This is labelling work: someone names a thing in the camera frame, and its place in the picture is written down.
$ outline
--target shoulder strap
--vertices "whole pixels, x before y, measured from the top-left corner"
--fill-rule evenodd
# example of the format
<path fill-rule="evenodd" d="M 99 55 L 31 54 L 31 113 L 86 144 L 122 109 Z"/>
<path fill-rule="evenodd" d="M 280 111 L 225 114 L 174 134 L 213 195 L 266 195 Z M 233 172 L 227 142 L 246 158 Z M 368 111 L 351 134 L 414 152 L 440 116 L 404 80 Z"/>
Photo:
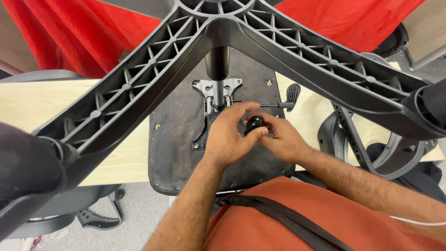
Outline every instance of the shoulder strap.
<path fill-rule="evenodd" d="M 277 201 L 260 196 L 243 195 L 229 195 L 220 200 L 230 205 L 253 207 L 275 218 L 317 251 L 337 250 L 332 244 L 341 250 L 353 250 L 318 224 Z"/>

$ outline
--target rust shirt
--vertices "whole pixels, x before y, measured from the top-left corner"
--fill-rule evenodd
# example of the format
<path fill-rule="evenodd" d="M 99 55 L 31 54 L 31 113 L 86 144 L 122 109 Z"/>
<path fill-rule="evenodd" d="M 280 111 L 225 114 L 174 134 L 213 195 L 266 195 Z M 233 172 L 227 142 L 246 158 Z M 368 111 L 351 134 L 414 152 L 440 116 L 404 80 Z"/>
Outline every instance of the rust shirt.
<path fill-rule="evenodd" d="M 241 193 L 275 200 L 312 220 L 354 250 L 446 250 L 402 222 L 326 189 L 277 177 Z M 204 250 L 313 250 L 280 221 L 242 206 L 211 219 Z"/>

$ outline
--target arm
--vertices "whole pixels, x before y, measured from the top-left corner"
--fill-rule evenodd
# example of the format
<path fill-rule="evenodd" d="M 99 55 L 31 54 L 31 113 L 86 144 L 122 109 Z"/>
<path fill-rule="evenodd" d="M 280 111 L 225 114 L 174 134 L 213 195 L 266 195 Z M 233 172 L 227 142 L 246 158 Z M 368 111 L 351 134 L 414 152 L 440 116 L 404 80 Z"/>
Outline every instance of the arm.
<path fill-rule="evenodd" d="M 417 222 L 446 222 L 445 204 L 313 149 L 286 119 L 267 113 L 255 115 L 261 116 L 274 134 L 274 138 L 263 137 L 261 143 L 277 158 L 305 168 L 331 191 L 388 215 Z M 446 240 L 446 226 L 405 224 L 418 234 Z"/>
<path fill-rule="evenodd" d="M 265 127 L 260 127 L 243 138 L 237 130 L 239 119 L 245 112 L 259 107 L 260 104 L 255 102 L 233 104 L 212 123 L 203 159 L 146 243 L 144 251 L 201 250 L 224 170 L 268 133 Z"/>

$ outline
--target wooden table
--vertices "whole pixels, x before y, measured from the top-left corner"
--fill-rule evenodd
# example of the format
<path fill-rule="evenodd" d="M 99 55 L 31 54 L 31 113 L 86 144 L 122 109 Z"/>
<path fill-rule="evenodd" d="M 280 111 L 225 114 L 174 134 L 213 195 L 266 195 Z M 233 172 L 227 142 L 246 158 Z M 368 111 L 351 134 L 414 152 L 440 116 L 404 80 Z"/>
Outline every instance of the wooden table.
<path fill-rule="evenodd" d="M 0 84 L 0 121 L 31 132 L 58 114 L 90 89 L 98 79 Z M 293 83 L 277 73 L 282 99 Z M 317 133 L 333 112 L 328 99 L 302 86 L 296 107 L 286 118 L 307 143 L 319 149 Z M 387 143 L 390 131 L 357 117 L 355 125 L 365 146 Z M 118 184 L 148 181 L 149 117 L 147 117 L 80 185 Z M 422 161 L 442 160 L 436 147 Z M 358 165 L 349 148 L 348 162 Z"/>

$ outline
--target right hand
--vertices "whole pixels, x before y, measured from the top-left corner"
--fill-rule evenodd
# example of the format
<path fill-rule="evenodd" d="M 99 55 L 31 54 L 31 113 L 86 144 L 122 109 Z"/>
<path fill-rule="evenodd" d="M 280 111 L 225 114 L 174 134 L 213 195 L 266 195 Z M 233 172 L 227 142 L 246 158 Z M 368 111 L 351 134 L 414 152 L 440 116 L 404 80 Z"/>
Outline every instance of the right hand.
<path fill-rule="evenodd" d="M 302 136 L 288 120 L 263 112 L 249 114 L 244 124 L 252 116 L 261 117 L 262 126 L 267 126 L 269 132 L 274 135 L 273 138 L 263 136 L 259 143 L 262 143 L 276 158 L 283 162 L 300 165 L 306 159 L 311 158 L 316 151 L 302 139 Z"/>

